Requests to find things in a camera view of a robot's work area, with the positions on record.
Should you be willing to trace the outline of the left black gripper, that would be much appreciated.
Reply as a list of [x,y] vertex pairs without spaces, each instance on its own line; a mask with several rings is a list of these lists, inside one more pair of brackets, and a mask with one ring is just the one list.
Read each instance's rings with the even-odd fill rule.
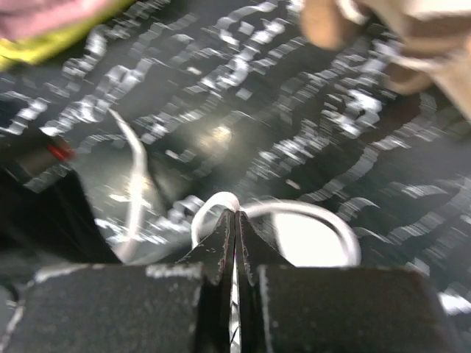
[[74,151],[39,129],[1,136],[1,241],[73,263],[119,264],[99,231]]

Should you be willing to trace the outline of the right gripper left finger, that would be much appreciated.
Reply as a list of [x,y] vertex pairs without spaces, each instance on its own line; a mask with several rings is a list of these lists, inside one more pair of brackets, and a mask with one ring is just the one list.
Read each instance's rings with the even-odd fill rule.
[[175,264],[65,264],[28,282],[3,352],[228,352],[235,214]]

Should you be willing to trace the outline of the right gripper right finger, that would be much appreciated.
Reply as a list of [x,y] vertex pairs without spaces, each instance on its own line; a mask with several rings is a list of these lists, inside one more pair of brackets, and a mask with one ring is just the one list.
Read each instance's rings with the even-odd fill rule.
[[430,282],[407,268],[296,268],[235,215],[243,352],[458,352]]

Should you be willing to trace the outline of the white shoelace sneaker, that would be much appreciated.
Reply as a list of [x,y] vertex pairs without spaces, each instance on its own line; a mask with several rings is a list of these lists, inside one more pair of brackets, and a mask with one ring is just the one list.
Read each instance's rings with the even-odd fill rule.
[[[115,111],[109,110],[114,117],[132,150],[132,167],[130,170],[129,201],[125,221],[126,233],[124,242],[114,248],[118,258],[128,263],[133,258],[138,245],[138,233],[143,221],[143,192],[148,168],[147,154],[142,142],[137,137],[130,125]],[[332,212],[305,202],[289,200],[267,201],[261,204],[247,204],[241,206],[236,195],[224,191],[213,194],[197,211],[191,223],[191,245],[199,244],[199,236],[202,234],[205,216],[211,208],[223,206],[233,212],[243,210],[250,218],[269,213],[291,213],[303,215],[324,222],[331,226],[341,244],[341,253],[344,261],[340,266],[358,265],[361,261],[361,250],[352,229],[337,215]]]

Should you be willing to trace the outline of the black sneaker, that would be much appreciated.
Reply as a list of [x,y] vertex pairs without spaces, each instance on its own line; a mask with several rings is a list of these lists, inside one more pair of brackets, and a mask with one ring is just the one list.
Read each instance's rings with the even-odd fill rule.
[[322,221],[294,213],[274,213],[272,223],[280,253],[296,267],[347,264],[337,233]]

